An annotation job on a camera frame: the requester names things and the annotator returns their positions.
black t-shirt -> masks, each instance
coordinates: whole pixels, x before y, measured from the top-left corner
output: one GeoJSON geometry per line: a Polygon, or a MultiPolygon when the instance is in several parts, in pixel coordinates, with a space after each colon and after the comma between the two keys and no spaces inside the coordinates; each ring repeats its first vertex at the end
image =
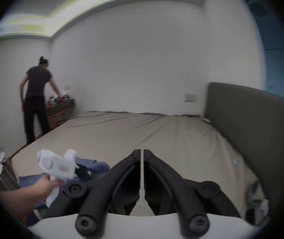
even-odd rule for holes
{"type": "Polygon", "coordinates": [[[42,65],[34,66],[30,68],[27,72],[28,74],[28,89],[27,97],[44,97],[43,90],[44,85],[52,77],[51,73],[45,69],[42,65]]]}

wrinkled bed sheet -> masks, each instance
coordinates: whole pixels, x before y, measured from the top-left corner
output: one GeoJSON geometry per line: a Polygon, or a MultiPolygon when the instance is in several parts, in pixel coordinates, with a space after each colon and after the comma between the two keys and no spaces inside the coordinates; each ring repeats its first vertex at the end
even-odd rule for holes
{"type": "MultiPolygon", "coordinates": [[[[219,184],[242,218],[247,209],[245,190],[257,180],[228,141],[198,117],[86,112],[14,156],[17,177],[42,173],[37,162],[41,149],[62,156],[74,149],[78,157],[104,161],[111,168],[134,149],[150,149],[183,178],[219,184]]],[[[131,215],[153,215],[143,197],[143,175],[140,194],[131,215]]]]}

hand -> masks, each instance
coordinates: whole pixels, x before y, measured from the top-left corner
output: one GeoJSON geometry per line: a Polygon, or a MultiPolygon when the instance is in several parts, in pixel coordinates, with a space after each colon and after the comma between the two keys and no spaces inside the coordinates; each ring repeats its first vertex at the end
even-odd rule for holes
{"type": "Polygon", "coordinates": [[[45,201],[53,188],[63,186],[64,184],[65,182],[60,180],[50,181],[50,176],[46,174],[31,187],[33,187],[35,194],[37,194],[43,201],[45,201]]]}

forearm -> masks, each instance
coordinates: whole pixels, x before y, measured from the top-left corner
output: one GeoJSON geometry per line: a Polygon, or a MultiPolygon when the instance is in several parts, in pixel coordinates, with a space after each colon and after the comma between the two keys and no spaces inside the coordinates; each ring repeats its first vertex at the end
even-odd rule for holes
{"type": "Polygon", "coordinates": [[[20,101],[23,103],[23,85],[20,85],[20,101]]]}
{"type": "Polygon", "coordinates": [[[58,89],[58,87],[57,87],[56,85],[53,87],[53,90],[57,93],[57,95],[58,95],[59,97],[61,97],[60,91],[59,91],[59,89],[58,89]]]}
{"type": "Polygon", "coordinates": [[[43,200],[43,197],[33,186],[0,192],[2,204],[20,221],[43,200]]]}

wall outlet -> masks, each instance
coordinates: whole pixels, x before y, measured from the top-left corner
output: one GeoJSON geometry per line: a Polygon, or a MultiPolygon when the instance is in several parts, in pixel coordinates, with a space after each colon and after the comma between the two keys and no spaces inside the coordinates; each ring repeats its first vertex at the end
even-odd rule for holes
{"type": "Polygon", "coordinates": [[[197,95],[185,95],[184,101],[185,102],[196,102],[197,95]]]}

